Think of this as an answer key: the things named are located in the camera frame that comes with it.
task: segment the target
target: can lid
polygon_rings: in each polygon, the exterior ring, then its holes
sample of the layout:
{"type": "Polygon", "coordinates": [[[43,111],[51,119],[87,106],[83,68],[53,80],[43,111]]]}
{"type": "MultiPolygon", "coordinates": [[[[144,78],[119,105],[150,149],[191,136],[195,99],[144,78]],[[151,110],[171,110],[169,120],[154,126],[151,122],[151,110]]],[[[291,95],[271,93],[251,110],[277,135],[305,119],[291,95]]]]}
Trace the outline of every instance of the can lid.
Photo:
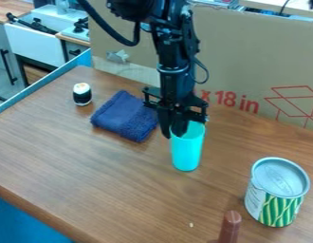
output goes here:
{"type": "Polygon", "coordinates": [[[90,90],[90,85],[87,83],[75,84],[73,86],[73,92],[82,95],[90,90]]]}
{"type": "Polygon", "coordinates": [[[259,159],[252,166],[252,181],[267,193],[278,197],[299,197],[310,187],[310,179],[301,166],[282,158],[259,159]]]}

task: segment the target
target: floor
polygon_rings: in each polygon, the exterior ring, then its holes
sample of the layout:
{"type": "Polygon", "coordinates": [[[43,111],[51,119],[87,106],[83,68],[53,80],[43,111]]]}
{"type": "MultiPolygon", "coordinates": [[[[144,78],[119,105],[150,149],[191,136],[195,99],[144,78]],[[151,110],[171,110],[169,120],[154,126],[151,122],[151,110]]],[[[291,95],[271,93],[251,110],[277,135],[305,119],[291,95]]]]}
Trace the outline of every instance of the floor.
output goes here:
{"type": "Polygon", "coordinates": [[[48,71],[44,71],[32,65],[24,65],[24,69],[29,84],[34,84],[35,82],[39,81],[49,73],[48,71]]]}
{"type": "Polygon", "coordinates": [[[0,243],[71,243],[71,240],[0,198],[0,243]]]}

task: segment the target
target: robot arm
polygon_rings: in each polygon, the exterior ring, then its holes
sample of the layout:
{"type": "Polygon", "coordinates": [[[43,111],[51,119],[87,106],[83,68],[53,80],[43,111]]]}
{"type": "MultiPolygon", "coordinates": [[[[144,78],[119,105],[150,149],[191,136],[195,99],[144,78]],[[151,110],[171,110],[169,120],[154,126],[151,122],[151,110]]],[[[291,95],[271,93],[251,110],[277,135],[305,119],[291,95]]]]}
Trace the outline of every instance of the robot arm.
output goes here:
{"type": "Polygon", "coordinates": [[[195,83],[205,83],[209,73],[195,58],[199,52],[199,40],[193,29],[193,12],[186,0],[107,0],[107,7],[116,16],[135,22],[133,41],[112,29],[86,0],[78,2],[108,34],[130,47],[139,42],[140,22],[150,25],[159,58],[160,88],[145,87],[144,104],[156,110],[166,138],[171,137],[170,128],[181,137],[186,133],[189,121],[207,121],[208,104],[197,98],[193,89],[195,83]],[[206,71],[203,82],[195,79],[196,65],[206,71]]]}

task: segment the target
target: navy washcloth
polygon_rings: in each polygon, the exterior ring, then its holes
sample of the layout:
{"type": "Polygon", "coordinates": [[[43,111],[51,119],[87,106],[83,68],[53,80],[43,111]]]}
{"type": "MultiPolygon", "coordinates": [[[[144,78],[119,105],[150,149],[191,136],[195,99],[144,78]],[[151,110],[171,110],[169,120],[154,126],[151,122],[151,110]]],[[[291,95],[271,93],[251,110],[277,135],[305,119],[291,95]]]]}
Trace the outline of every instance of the navy washcloth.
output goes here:
{"type": "Polygon", "coordinates": [[[157,114],[142,99],[121,90],[95,112],[91,123],[128,140],[144,141],[157,127],[157,114]]]}

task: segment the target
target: tin can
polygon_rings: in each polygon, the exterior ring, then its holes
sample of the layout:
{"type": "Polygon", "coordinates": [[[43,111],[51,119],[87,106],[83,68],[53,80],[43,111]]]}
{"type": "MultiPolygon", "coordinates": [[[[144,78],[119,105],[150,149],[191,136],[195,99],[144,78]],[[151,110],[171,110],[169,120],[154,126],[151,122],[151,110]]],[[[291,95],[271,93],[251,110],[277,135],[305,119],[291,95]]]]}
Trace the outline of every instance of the tin can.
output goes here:
{"type": "Polygon", "coordinates": [[[264,158],[251,168],[245,206],[253,218],[270,227],[291,224],[310,188],[299,165],[281,158],[264,158]]]}

